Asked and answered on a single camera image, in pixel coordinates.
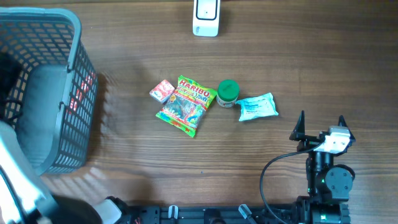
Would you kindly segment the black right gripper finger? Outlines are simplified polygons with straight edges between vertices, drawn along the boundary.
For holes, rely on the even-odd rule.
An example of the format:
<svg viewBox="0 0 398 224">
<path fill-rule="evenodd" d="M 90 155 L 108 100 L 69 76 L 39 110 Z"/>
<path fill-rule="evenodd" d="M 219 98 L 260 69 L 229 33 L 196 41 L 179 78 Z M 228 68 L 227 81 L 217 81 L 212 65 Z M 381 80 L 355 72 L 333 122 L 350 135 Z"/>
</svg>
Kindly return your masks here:
<svg viewBox="0 0 398 224">
<path fill-rule="evenodd" d="M 305 138 L 305 112 L 302 110 L 289 139 L 291 141 L 304 141 Z"/>
<path fill-rule="evenodd" d="M 342 126 L 342 127 L 348 128 L 348 131 L 349 131 L 349 133 L 350 133 L 350 138 L 349 138 L 349 139 L 350 139 L 350 142 L 349 142 L 348 145 L 349 145 L 349 146 L 352 146 L 352 145 L 356 142 L 356 138 L 355 138 L 355 136 L 353 135 L 353 133 L 351 132 L 351 130 L 349 129 L 348 125 L 346 124 L 346 121 L 345 121 L 343 115 L 340 115 L 340 116 L 339 116 L 338 125 L 339 125 L 339 126 Z"/>
</svg>

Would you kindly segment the light blue tissue pack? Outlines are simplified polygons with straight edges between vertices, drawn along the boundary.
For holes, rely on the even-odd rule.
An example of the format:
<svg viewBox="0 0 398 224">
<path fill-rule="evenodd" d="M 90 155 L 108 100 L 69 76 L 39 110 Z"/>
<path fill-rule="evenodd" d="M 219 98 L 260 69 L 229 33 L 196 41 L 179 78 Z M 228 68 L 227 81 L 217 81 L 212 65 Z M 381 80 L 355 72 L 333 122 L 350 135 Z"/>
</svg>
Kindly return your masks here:
<svg viewBox="0 0 398 224">
<path fill-rule="evenodd" d="M 241 106 L 239 121 L 249 121 L 256 118 L 278 116 L 272 93 L 261 96 L 238 100 L 237 105 Z"/>
</svg>

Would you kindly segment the green lid jar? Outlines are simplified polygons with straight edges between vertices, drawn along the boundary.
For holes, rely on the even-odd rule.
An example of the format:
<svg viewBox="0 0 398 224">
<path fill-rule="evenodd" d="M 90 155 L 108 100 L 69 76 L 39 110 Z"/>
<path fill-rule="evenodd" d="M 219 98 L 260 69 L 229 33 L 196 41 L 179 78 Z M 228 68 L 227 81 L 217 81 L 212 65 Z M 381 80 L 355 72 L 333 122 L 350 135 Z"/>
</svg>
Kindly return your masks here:
<svg viewBox="0 0 398 224">
<path fill-rule="evenodd" d="M 235 105 L 240 92 L 238 83 L 234 80 L 223 80 L 218 85 L 216 100 L 221 107 L 230 108 Z"/>
</svg>

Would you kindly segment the green Haribo candy bag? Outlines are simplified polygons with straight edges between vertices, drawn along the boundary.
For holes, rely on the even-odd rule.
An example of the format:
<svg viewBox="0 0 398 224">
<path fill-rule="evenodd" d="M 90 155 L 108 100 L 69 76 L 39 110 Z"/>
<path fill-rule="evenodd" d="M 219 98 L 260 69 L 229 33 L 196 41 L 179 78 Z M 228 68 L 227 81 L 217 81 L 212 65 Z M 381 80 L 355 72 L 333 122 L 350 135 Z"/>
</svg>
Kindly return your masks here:
<svg viewBox="0 0 398 224">
<path fill-rule="evenodd" d="M 216 96 L 216 90 L 181 75 L 176 89 L 156 117 L 194 138 L 202 117 Z"/>
</svg>

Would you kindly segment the small red white box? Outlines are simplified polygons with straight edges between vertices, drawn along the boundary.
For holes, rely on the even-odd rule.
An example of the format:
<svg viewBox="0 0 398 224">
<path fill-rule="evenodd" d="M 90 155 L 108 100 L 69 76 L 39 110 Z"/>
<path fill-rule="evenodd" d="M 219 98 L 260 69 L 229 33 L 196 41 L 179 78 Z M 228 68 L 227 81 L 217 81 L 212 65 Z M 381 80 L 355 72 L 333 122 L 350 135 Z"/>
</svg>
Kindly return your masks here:
<svg viewBox="0 0 398 224">
<path fill-rule="evenodd" d="M 149 94 L 160 103 L 165 103 L 170 98 L 174 90 L 175 87 L 169 81 L 163 80 L 158 85 L 156 85 L 149 92 Z"/>
</svg>

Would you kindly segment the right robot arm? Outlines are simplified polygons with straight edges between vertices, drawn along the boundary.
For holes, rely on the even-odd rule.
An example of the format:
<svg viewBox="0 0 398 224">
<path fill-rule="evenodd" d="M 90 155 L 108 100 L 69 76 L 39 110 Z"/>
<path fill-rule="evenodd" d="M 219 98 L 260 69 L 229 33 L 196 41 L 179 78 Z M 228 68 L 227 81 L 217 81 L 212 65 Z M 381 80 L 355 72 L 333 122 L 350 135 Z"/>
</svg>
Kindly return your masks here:
<svg viewBox="0 0 398 224">
<path fill-rule="evenodd" d="M 355 172 L 347 165 L 334 163 L 334 158 L 346 153 L 356 141 L 344 117 L 341 115 L 336 126 L 318 136 L 309 136 L 305 134 L 305 113 L 301 112 L 289 139 L 298 142 L 298 152 L 308 154 L 308 196 L 297 197 L 292 207 L 292 222 L 350 224 L 346 202 Z"/>
</svg>

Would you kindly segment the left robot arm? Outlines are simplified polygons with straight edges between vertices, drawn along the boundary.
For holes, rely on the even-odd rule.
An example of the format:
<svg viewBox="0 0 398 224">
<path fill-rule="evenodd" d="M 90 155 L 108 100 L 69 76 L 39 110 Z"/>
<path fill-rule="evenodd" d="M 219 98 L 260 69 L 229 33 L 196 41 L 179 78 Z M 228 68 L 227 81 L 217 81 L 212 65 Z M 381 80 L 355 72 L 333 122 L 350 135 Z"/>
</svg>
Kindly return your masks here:
<svg viewBox="0 0 398 224">
<path fill-rule="evenodd" d="M 43 217 L 52 223 L 106 223 L 100 206 L 51 194 L 20 147 L 31 140 L 47 153 L 49 162 L 54 160 L 64 111 L 58 105 L 66 83 L 64 68 L 39 66 L 24 95 L 23 128 L 14 129 L 1 121 L 1 209 L 8 223 L 37 223 Z"/>
</svg>

